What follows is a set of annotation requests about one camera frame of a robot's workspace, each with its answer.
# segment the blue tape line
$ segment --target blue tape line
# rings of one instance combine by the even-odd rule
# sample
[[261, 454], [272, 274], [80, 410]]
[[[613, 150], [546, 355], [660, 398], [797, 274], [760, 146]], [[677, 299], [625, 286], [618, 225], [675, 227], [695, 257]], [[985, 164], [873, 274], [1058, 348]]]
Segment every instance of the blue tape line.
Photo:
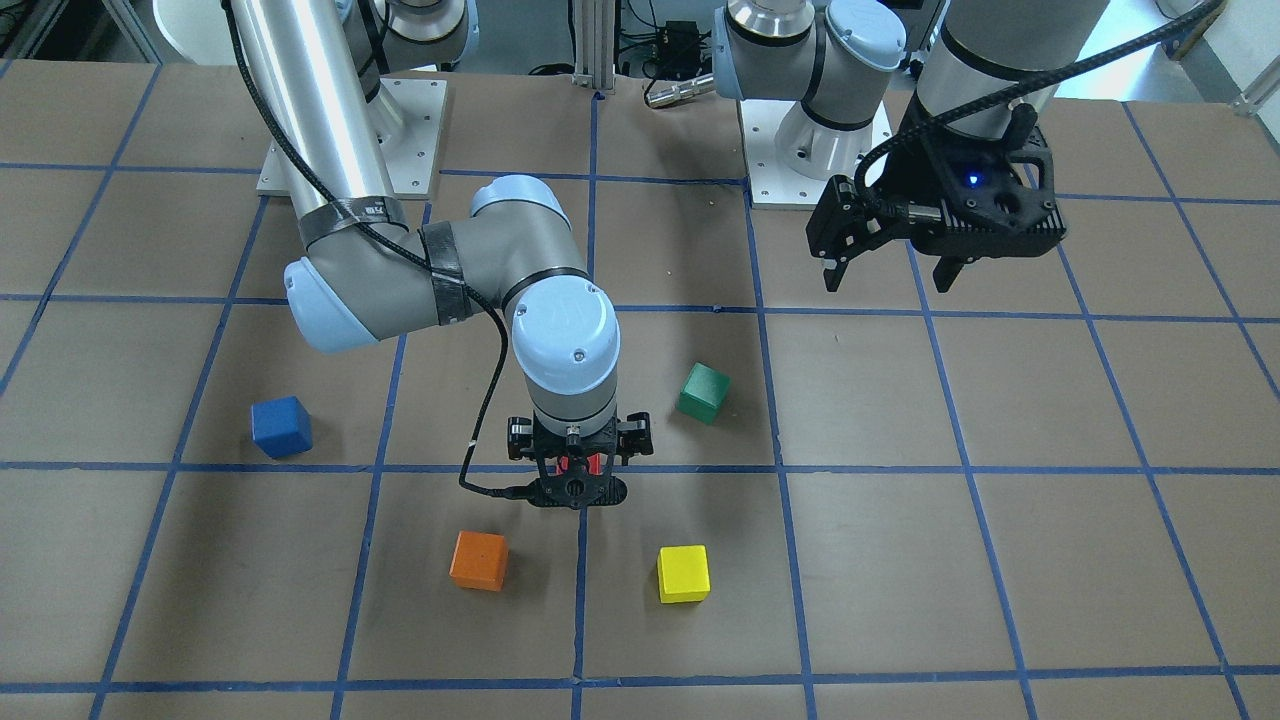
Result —
[[[38, 301], [42, 296], [35, 293], [0, 293], [0, 302]], [[225, 302], [221, 297], [212, 296], [155, 296], [155, 295], [52, 295], [51, 302], [168, 302], [168, 304], [202, 304], [220, 305]], [[283, 297], [237, 297], [236, 305], [288, 305]], [[756, 307], [739, 305], [616, 305], [618, 313], [710, 313], [710, 314], [740, 314], [749, 315], [758, 313]], [[923, 318], [920, 310], [888, 309], [888, 307], [765, 307], [767, 315], [852, 315], [852, 316], [890, 316], [890, 318]], [[1212, 315], [1121, 315], [1121, 314], [1089, 314], [1080, 313], [1037, 313], [1037, 311], [1009, 311], [1009, 310], [931, 310], [934, 318], [977, 318], [995, 320], [1107, 320], [1115, 323], [1187, 323], [1187, 324], [1254, 324], [1275, 325], [1280, 324], [1280, 318], [1268, 316], [1212, 316]]]
[[1245, 200], [1242, 197], [1179, 197], [1178, 201], [1193, 205], [1280, 205], [1280, 200]]
[[72, 255], [79, 246], [81, 238], [84, 237], [84, 231], [88, 228], [88, 223], [93, 218], [93, 213], [97, 210], [99, 202], [102, 201], [102, 196], [106, 193], [106, 186], [111, 182], [113, 168], [120, 163], [120, 156], [124, 155], [124, 149], [129, 145], [129, 138], [133, 137], [133, 131], [138, 127], [138, 119], [142, 117], [142, 110], [146, 108], [147, 100], [151, 99], [151, 91], [155, 90], [157, 79], [160, 79], [159, 65], [156, 65], [156, 68], [151, 72], [151, 79], [147, 82], [147, 87], [142, 91], [142, 97], [138, 99], [138, 106], [134, 108], [133, 117], [129, 118], [128, 127], [124, 128], [124, 136], [120, 138], [120, 145], [116, 146], [115, 154], [111, 155], [111, 164], [102, 174], [102, 182], [99, 183], [97, 191], [93, 193], [93, 200], [90, 201], [88, 209], [84, 210], [84, 217], [81, 218], [81, 223], [76, 228], [76, 234], [72, 236], [72, 241], [68, 243], [67, 251], [63, 252], [61, 260], [59, 260], [58, 266], [54, 269], [54, 275], [49, 279], [49, 284], [45, 286], [45, 292], [41, 295], [41, 300], [36, 305], [36, 311], [32, 314], [31, 322], [27, 323], [27, 331], [23, 333], [22, 340], [18, 341], [18, 348], [14, 351], [13, 357], [9, 359], [9, 366], [5, 368], [4, 377], [0, 377], [0, 396], [9, 389], [9, 383], [13, 380], [13, 375], [18, 370], [18, 364], [22, 361], [23, 355], [27, 354], [31, 338], [36, 334], [36, 327], [40, 324], [40, 319], [44, 318], [45, 309], [49, 306], [49, 297], [54, 293], [54, 288], [58, 287], [58, 282], [63, 279], [63, 273], [67, 272], [67, 265], [70, 263]]
[[1213, 278], [1213, 286], [1217, 287], [1219, 295], [1222, 296], [1222, 302], [1226, 304], [1228, 311], [1231, 313], [1231, 318], [1235, 318], [1236, 325], [1240, 328], [1240, 334], [1244, 336], [1244, 343], [1249, 346], [1249, 352], [1253, 354], [1253, 361], [1258, 364], [1258, 369], [1262, 370], [1262, 377], [1266, 378], [1267, 384], [1271, 387], [1271, 395], [1276, 400], [1280, 400], [1280, 386], [1276, 384], [1275, 377], [1271, 375], [1271, 370], [1267, 369], [1266, 361], [1262, 359], [1262, 354], [1258, 352], [1258, 346], [1253, 342], [1253, 336], [1249, 334], [1249, 328], [1240, 323], [1240, 314], [1235, 310], [1235, 304], [1231, 302], [1231, 296], [1226, 292], [1226, 286], [1222, 284], [1222, 279], [1217, 275], [1217, 270], [1213, 269], [1213, 263], [1208, 259], [1208, 252], [1204, 251], [1204, 243], [1201, 242], [1199, 234], [1192, 225], [1190, 218], [1187, 217], [1187, 209], [1183, 208], [1178, 193], [1174, 192], [1174, 186], [1169, 182], [1169, 177], [1165, 176], [1164, 168], [1160, 167], [1160, 160], [1156, 159], [1156, 152], [1151, 149], [1147, 142], [1147, 136], [1143, 135], [1142, 128], [1138, 127], [1138, 118], [1133, 115], [1133, 110], [1129, 109], [1128, 102], [1121, 102], [1125, 115], [1129, 117], [1129, 124], [1133, 126], [1133, 131], [1138, 135], [1138, 141], [1142, 142], [1142, 149], [1147, 151], [1147, 158], [1151, 159], [1151, 164], [1156, 168], [1156, 174], [1160, 176], [1160, 182], [1164, 183], [1165, 191], [1169, 192], [1170, 200], [1174, 202], [1174, 208], [1178, 210], [1178, 217], [1183, 219], [1183, 225], [1187, 228], [1187, 233], [1192, 237], [1192, 242], [1196, 243], [1196, 251], [1199, 252], [1201, 260], [1204, 263], [1204, 269], [1208, 270], [1208, 275]]
[[347, 632], [342, 639], [342, 656], [338, 660], [338, 685], [333, 691], [332, 720], [342, 717], [342, 703], [351, 673], [351, 653], [356, 646], [356, 626], [360, 623], [360, 606], [365, 596], [365, 577], [369, 573], [369, 553], [374, 544], [374, 523], [378, 520], [378, 498], [381, 495], [383, 473], [387, 462], [387, 445], [392, 437], [392, 421], [396, 419], [396, 400], [399, 396], [399, 377], [404, 368], [404, 348], [407, 336], [396, 340], [396, 359], [392, 361], [392, 378], [387, 388], [387, 409], [383, 411], [383, 429], [378, 437], [378, 455], [374, 460], [374, 477], [369, 482], [369, 507], [365, 512], [365, 532], [360, 542], [360, 561], [356, 564], [356, 580], [351, 589], [351, 609], [347, 611]]
[[[1235, 665], [1234, 675], [1275, 676], [1280, 665]], [[1029, 669], [1032, 680], [1079, 680], [1108, 678], [1219, 678], [1217, 665], [1138, 665], [1129, 667], [1046, 667]], [[947, 670], [919, 673], [819, 673], [813, 675], [815, 685], [873, 685], [873, 684], [943, 684], [988, 683], [1016, 680], [1014, 670]], [[614, 678], [444, 678], [444, 679], [380, 679], [349, 680], [347, 692], [396, 691], [554, 691], [554, 689], [608, 689], [608, 688], [714, 688], [801, 685], [800, 674], [774, 675], [632, 675]], [[119, 682], [110, 683], [108, 694], [122, 693], [201, 693], [201, 692], [332, 692], [334, 680], [182, 680], [182, 682]], [[78, 694], [95, 692], [99, 683], [0, 683], [3, 694]]]
[[742, 217], [746, 222], [746, 247], [751, 260], [751, 290], [755, 293], [755, 319], [760, 333], [760, 361], [764, 373], [764, 395], [769, 409], [769, 432], [773, 438], [773, 465], [778, 475], [778, 500], [782, 506], [782, 530], [787, 541], [787, 568], [791, 573], [791, 605], [795, 610], [796, 643], [800, 653], [800, 676], [804, 684], [805, 715], [818, 720], [818, 700], [813, 689], [813, 662], [809, 655], [809, 623], [804, 612], [804, 588], [800, 583], [800, 556], [796, 551], [795, 516], [791, 512], [791, 483], [782, 457], [782, 430], [778, 423], [777, 396], [773, 387], [773, 363], [769, 355], [769, 329], [764, 311], [764, 288], [760, 281], [760, 258], [751, 223], [751, 190], [742, 187]]
[[[1062, 268], [1066, 270], [1066, 279], [1071, 283], [1071, 291], [1075, 293], [1075, 301], [1080, 305], [1080, 311], [1088, 315], [1088, 304], [1084, 301], [1084, 293], [1080, 291], [1080, 283], [1075, 279], [1075, 272], [1071, 270], [1071, 263], [1066, 259], [1066, 251], [1061, 245], [1057, 246], [1057, 255], [1062, 260]], [[1116, 379], [1115, 369], [1111, 366], [1111, 360], [1107, 357], [1107, 351], [1102, 346], [1102, 336], [1098, 334], [1097, 324], [1092, 319], [1085, 319], [1085, 325], [1089, 328], [1089, 337], [1093, 338], [1093, 346], [1098, 352], [1098, 360], [1102, 363], [1102, 370], [1107, 375], [1107, 383], [1111, 386], [1111, 392], [1115, 395], [1116, 404], [1120, 406], [1120, 416], [1124, 418], [1125, 429], [1129, 432], [1129, 438], [1133, 441], [1134, 451], [1138, 454], [1138, 462], [1144, 470], [1147, 478], [1147, 486], [1151, 488], [1151, 495], [1156, 501], [1156, 509], [1160, 511], [1160, 519], [1165, 524], [1165, 532], [1169, 534], [1169, 541], [1174, 546], [1174, 555], [1178, 557], [1178, 565], [1183, 570], [1183, 577], [1187, 579], [1187, 587], [1192, 592], [1192, 598], [1196, 601], [1196, 610], [1201, 615], [1201, 620], [1204, 624], [1204, 630], [1208, 633], [1210, 643], [1213, 646], [1213, 655], [1219, 659], [1222, 667], [1224, 675], [1226, 676], [1226, 684], [1231, 689], [1231, 697], [1235, 700], [1235, 707], [1240, 712], [1242, 720], [1249, 720], [1249, 712], [1244, 707], [1244, 698], [1240, 696], [1240, 688], [1235, 683], [1235, 678], [1231, 675], [1230, 664], [1226, 660], [1226, 653], [1222, 651], [1222, 643], [1219, 641], [1217, 630], [1213, 628], [1213, 620], [1208, 615], [1208, 607], [1204, 605], [1204, 597], [1199, 592], [1199, 584], [1196, 582], [1194, 574], [1192, 574], [1190, 564], [1187, 561], [1187, 553], [1183, 551], [1183, 543], [1178, 538], [1178, 530], [1174, 528], [1172, 518], [1169, 515], [1169, 507], [1165, 505], [1164, 495], [1160, 492], [1160, 486], [1156, 483], [1156, 474], [1151, 471], [1151, 462], [1147, 459], [1147, 451], [1142, 445], [1142, 437], [1138, 434], [1138, 425], [1133, 421], [1133, 415], [1129, 413], [1129, 404], [1124, 398], [1124, 392], [1120, 389], [1120, 382]]]
[[1280, 665], [1231, 665], [1235, 675], [1280, 675]]
[[122, 173], [196, 173], [210, 176], [256, 176], [260, 168], [184, 168], [178, 165], [120, 165]]
[[586, 201], [586, 274], [595, 279], [595, 168], [599, 160], [599, 131], [600, 131], [600, 100], [604, 94], [596, 91], [591, 95], [591, 146], [588, 176], [588, 201]]
[[84, 165], [68, 163], [0, 163], [0, 170], [91, 170], [105, 173], [110, 165]]
[[588, 523], [588, 511], [584, 507], [577, 511], [577, 569], [573, 577], [573, 679], [576, 680], [585, 676]]
[[573, 687], [570, 678], [457, 678], [348, 680], [347, 692], [374, 691], [558, 691]]
[[[151, 87], [155, 86], [155, 79], [159, 77], [159, 73], [160, 70], [156, 68], [156, 72], [151, 76], [151, 85], [147, 86], [148, 92], [143, 95], [143, 100], [138, 105], [138, 114], [142, 113], [142, 106], [146, 105], [146, 97], [150, 95]], [[128, 135], [125, 135], [125, 141], [128, 141]], [[120, 150], [123, 151], [123, 149], [124, 143], [122, 142]], [[128, 634], [129, 624], [133, 620], [133, 609], [137, 606], [138, 596], [142, 592], [142, 580], [146, 578], [147, 566], [151, 564], [151, 553], [155, 550], [156, 538], [160, 534], [160, 523], [164, 520], [164, 511], [169, 505], [169, 497], [173, 493], [174, 480], [178, 477], [178, 465], [187, 448], [187, 441], [191, 438], [191, 428], [196, 421], [196, 413], [200, 410], [200, 401], [204, 398], [205, 387], [209, 384], [209, 375], [214, 369], [214, 359], [218, 356], [218, 348], [221, 346], [223, 334], [227, 329], [227, 322], [230, 319], [230, 300], [236, 297], [236, 291], [239, 288], [239, 283], [244, 278], [244, 268], [248, 266], [248, 258], [253, 252], [253, 243], [257, 240], [257, 232], [262, 225], [264, 215], [266, 215], [265, 197], [257, 204], [257, 213], [253, 215], [253, 224], [250, 225], [248, 238], [246, 238], [244, 249], [241, 251], [239, 264], [236, 266], [236, 275], [232, 278], [230, 288], [227, 291], [227, 302], [223, 305], [221, 315], [218, 319], [218, 327], [214, 328], [214, 337], [209, 342], [209, 352], [205, 354], [205, 364], [200, 370], [200, 378], [196, 380], [196, 388], [191, 393], [191, 402], [187, 405], [187, 415], [183, 418], [182, 430], [178, 433], [178, 443], [173, 448], [170, 469], [165, 475], [164, 484], [160, 488], [160, 497], [156, 500], [155, 512], [151, 515], [151, 525], [147, 528], [147, 537], [142, 543], [142, 552], [138, 556], [138, 564], [133, 573], [129, 594], [124, 601], [124, 610], [120, 612], [120, 621], [115, 629], [115, 638], [111, 641], [111, 650], [108, 652], [106, 662], [102, 666], [100, 687], [93, 694], [93, 705], [88, 715], [90, 720], [99, 720], [102, 714], [102, 703], [106, 700], [108, 685], [110, 685], [111, 678], [115, 674], [115, 665], [120, 660], [120, 650], [124, 647], [124, 638]]]
[[755, 307], [723, 305], [719, 310], [714, 305], [614, 305], [613, 309], [618, 313], [727, 313], [740, 315], [754, 315], [758, 313]]
[[1078, 680], [1105, 678], [1187, 678], [1222, 675], [1217, 665], [1156, 665], [1139, 667], [1061, 667], [1029, 670], [1033, 680]]
[[911, 263], [911, 274], [915, 277], [915, 291], [920, 296], [920, 309], [924, 314], [924, 327], [929, 333], [929, 345], [933, 347], [933, 361], [938, 366], [938, 380], [942, 383], [942, 397], [947, 404], [947, 416], [951, 420], [951, 432], [955, 434], [956, 451], [960, 454], [960, 462], [964, 465], [965, 484], [969, 487], [969, 498], [973, 502], [973, 511], [978, 519], [978, 530], [982, 533], [982, 544], [987, 551], [987, 562], [991, 565], [991, 577], [996, 583], [996, 594], [1000, 597], [1000, 611], [1005, 616], [1005, 629], [1009, 632], [1009, 646], [1014, 656], [1014, 667], [1018, 671], [1018, 684], [1023, 689], [1023, 702], [1027, 705], [1029, 720], [1037, 720], [1036, 700], [1032, 696], [1032, 684], [1027, 676], [1027, 661], [1023, 656], [1023, 643], [1018, 637], [1018, 625], [1014, 623], [1014, 609], [1009, 602], [1009, 591], [1005, 588], [1004, 573], [1000, 569], [1000, 557], [996, 553], [996, 543], [991, 537], [991, 527], [987, 524], [987, 512], [982, 506], [982, 496], [978, 492], [978, 483], [974, 479], [973, 465], [969, 461], [969, 450], [964, 442], [964, 430], [960, 428], [960, 414], [956, 411], [955, 396], [951, 393], [951, 382], [947, 379], [947, 368], [942, 361], [942, 345], [938, 342], [938, 331], [933, 324], [933, 314], [929, 310], [929, 296], [924, 291], [924, 277], [920, 274], [920, 264], [915, 259], [915, 252], [906, 254]]
[[727, 184], [727, 186], [742, 184], [741, 178], [650, 178], [644, 176], [602, 176], [595, 173], [595, 165], [591, 165], [591, 170], [588, 172], [586, 174], [531, 173], [525, 170], [468, 170], [458, 168], [444, 168], [440, 170], [440, 174], [475, 177], [475, 178], [497, 178], [502, 176], [524, 174], [524, 176], [532, 176], [538, 179], [590, 181], [591, 178], [595, 178], [603, 182], [632, 182], [632, 183], [648, 183], [648, 184]]
[[[100, 470], [100, 471], [164, 471], [168, 462], [99, 462], [99, 461], [44, 461], [44, 460], [0, 460], [0, 470]], [[769, 475], [777, 471], [776, 465], [628, 465], [634, 474], [650, 475]], [[456, 475], [460, 465], [394, 465], [383, 466], [383, 473]], [[524, 474], [525, 465], [472, 465], [476, 473]], [[1280, 468], [1203, 468], [1203, 466], [1152, 466], [1132, 468], [1121, 465], [970, 465], [975, 475], [1216, 475], [1252, 477], [1280, 475]], [[372, 465], [297, 465], [269, 462], [179, 462], [179, 473], [291, 473], [291, 474], [360, 474], [371, 473]], [[920, 474], [961, 474], [961, 465], [783, 465], [788, 474], [833, 473], [844, 475], [920, 475]]]

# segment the black device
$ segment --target black device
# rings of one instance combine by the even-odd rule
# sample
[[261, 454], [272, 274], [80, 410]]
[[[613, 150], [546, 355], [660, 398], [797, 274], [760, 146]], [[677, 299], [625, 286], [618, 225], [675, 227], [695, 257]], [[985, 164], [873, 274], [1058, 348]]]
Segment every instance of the black device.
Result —
[[701, 45], [698, 23], [668, 20], [658, 31], [657, 58], [654, 58], [658, 79], [690, 79], [701, 74]]
[[[928, 114], [913, 99], [899, 132]], [[835, 292], [849, 261], [893, 238], [938, 256], [933, 283], [947, 292], [965, 265], [979, 258], [1038, 258], [1065, 236], [1053, 196], [1053, 156], [1028, 104], [1014, 109], [1000, 140], [950, 131], [920, 133], [890, 154], [874, 183], [882, 199], [872, 209], [846, 176], [827, 181], [805, 227], [809, 252], [828, 261], [827, 291]], [[1024, 169], [1027, 177], [1018, 172]]]

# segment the orange cube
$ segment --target orange cube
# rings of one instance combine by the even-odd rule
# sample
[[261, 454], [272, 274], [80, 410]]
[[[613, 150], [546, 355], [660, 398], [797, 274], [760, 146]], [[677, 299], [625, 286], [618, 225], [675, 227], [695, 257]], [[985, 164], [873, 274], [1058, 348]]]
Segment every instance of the orange cube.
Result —
[[490, 533], [458, 533], [458, 543], [453, 548], [453, 564], [449, 577], [460, 588], [477, 591], [502, 589], [507, 575], [507, 538]]

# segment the metal tube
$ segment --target metal tube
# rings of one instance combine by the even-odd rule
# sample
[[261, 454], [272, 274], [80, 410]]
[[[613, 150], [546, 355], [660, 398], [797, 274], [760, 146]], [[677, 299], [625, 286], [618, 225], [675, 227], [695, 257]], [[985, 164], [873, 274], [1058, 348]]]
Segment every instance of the metal tube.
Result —
[[1235, 100], [1231, 101], [1231, 108], [1235, 109], [1235, 114], [1240, 117], [1257, 115], [1258, 110], [1262, 109], [1262, 104], [1266, 102], [1275, 91], [1280, 88], [1280, 55], [1276, 55], [1271, 64], [1267, 65], [1265, 70], [1258, 73], [1258, 77], [1245, 87]]
[[[393, 197], [333, 0], [233, 0], [253, 79], [298, 152], [338, 197]], [[325, 205], [289, 168], [293, 211]]]

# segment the green cube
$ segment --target green cube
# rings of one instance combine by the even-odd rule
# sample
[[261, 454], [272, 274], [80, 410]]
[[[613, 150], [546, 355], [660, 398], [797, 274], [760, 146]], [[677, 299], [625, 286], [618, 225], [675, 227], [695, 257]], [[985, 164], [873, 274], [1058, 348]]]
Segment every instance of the green cube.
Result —
[[698, 418], [708, 425], [716, 420], [724, 396], [728, 395], [730, 378], [724, 373], [718, 373], [701, 363], [695, 363], [689, 372], [685, 387], [680, 389], [680, 401], [676, 410], [686, 415]]

